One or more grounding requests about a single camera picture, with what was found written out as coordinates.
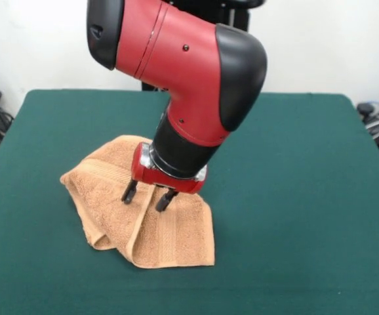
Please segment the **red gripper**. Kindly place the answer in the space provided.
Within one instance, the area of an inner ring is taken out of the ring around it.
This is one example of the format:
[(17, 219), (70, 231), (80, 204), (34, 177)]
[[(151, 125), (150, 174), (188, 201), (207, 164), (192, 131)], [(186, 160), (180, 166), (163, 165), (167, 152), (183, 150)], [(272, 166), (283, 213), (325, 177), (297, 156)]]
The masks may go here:
[(207, 165), (204, 166), (193, 178), (180, 179), (169, 176), (155, 166), (150, 158), (150, 144), (140, 142), (134, 153), (131, 164), (131, 180), (128, 183), (121, 201), (128, 205), (132, 202), (138, 182), (158, 185), (169, 188), (157, 202), (155, 209), (163, 212), (178, 193), (196, 194), (203, 187), (207, 177)]

